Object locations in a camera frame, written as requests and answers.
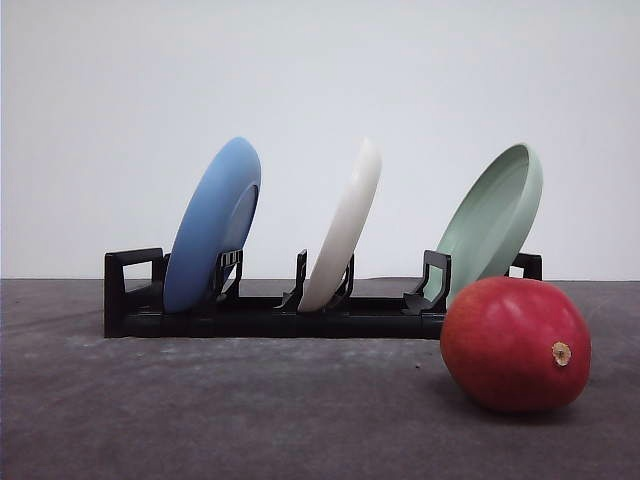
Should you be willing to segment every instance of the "dish rack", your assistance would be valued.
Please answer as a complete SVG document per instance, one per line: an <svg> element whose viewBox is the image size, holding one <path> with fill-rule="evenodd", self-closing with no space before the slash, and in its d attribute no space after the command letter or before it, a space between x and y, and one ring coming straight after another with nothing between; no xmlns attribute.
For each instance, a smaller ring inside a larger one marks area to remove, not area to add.
<svg viewBox="0 0 640 480"><path fill-rule="evenodd" d="M170 254L161 248L107 253L104 273L105 337L275 337L275 338L421 338L439 339L451 284L451 256L426 250L422 278L395 298L351 296L354 257L327 306L313 313L297 311L307 272L307 251L297 255L295 284L278 297L241 296L242 250L218 255L205 298L187 312L167 313L163 284ZM124 267L151 262L151 283L127 291ZM542 280L542 257L519 253L514 267L524 278ZM442 271L433 300L423 296L431 267ZM235 269L225 289L224 279Z"/></svg>

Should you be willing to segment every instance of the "light green plate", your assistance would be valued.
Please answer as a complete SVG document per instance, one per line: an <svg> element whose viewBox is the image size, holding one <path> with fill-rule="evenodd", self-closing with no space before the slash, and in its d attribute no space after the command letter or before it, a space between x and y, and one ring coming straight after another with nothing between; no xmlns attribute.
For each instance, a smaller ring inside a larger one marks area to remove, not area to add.
<svg viewBox="0 0 640 480"><path fill-rule="evenodd" d="M450 305L468 284L504 275L522 248L542 195L542 166L531 148L514 145L471 187L437 250L451 255ZM431 267L424 296L440 291L442 271Z"/></svg>

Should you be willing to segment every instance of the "white wall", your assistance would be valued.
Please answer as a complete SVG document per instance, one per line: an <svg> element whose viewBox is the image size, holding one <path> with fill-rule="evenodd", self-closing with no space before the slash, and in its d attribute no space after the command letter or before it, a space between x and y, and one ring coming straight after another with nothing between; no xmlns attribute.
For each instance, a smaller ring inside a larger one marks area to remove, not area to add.
<svg viewBox="0 0 640 480"><path fill-rule="evenodd" d="M169 250L236 135L263 168L246 276L291 277L368 135L384 167L358 276L419 274L475 178L527 141L545 191L525 250L547 278L640 279L640 2L2 3L3 277Z"/></svg>

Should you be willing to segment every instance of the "gray surface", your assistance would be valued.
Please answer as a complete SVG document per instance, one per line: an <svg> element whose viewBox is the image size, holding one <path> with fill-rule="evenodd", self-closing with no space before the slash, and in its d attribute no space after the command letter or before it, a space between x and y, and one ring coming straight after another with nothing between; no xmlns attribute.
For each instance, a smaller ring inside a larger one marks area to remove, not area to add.
<svg viewBox="0 0 640 480"><path fill-rule="evenodd" d="M500 416L435 341L105 340L100 281L3 281L3 478L640 478L640 283L560 286L591 327L589 384Z"/></svg>

